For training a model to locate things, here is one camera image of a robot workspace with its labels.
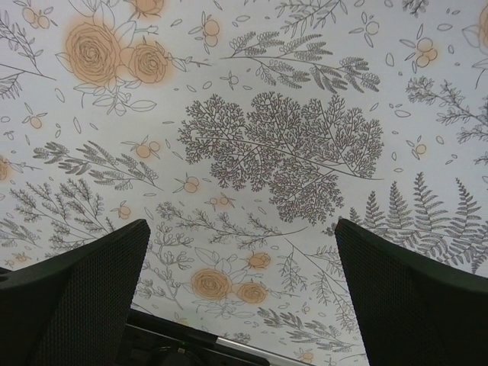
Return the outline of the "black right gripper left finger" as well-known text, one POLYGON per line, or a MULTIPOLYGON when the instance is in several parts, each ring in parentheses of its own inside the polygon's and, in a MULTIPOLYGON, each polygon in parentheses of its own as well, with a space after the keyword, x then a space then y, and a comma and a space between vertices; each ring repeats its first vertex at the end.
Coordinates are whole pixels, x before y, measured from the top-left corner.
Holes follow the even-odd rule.
POLYGON ((3 365, 112 365, 150 228, 135 220, 26 268, 1 270, 3 365))

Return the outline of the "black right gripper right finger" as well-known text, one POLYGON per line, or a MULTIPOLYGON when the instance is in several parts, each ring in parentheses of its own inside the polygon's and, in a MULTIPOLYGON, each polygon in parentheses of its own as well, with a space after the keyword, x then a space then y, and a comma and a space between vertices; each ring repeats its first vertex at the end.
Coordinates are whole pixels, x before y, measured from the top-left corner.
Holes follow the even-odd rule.
POLYGON ((341 219, 335 238, 371 365, 485 365, 487 279, 341 219))

